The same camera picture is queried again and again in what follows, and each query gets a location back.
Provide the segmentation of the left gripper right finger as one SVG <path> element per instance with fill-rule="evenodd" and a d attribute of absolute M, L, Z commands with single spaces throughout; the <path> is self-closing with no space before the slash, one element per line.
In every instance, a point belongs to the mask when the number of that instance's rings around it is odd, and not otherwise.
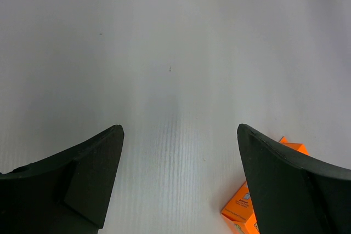
<path fill-rule="evenodd" d="M 237 140 L 260 233 L 350 233 L 350 170 L 247 124 Z"/>

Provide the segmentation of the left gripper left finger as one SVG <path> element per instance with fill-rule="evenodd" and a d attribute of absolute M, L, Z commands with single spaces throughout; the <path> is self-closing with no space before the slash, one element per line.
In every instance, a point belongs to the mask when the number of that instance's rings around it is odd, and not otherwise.
<path fill-rule="evenodd" d="M 121 125 L 1 175 L 1 233 L 97 233 L 123 148 Z"/>

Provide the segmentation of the orange scrub box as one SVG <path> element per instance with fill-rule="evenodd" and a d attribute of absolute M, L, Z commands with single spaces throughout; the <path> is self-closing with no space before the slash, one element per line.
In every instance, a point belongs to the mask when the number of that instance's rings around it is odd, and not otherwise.
<path fill-rule="evenodd" d="M 294 158 L 310 159 L 303 144 L 262 134 L 243 138 L 247 181 L 222 210 L 233 233 L 298 233 L 318 226 L 308 220 L 313 187 Z"/>

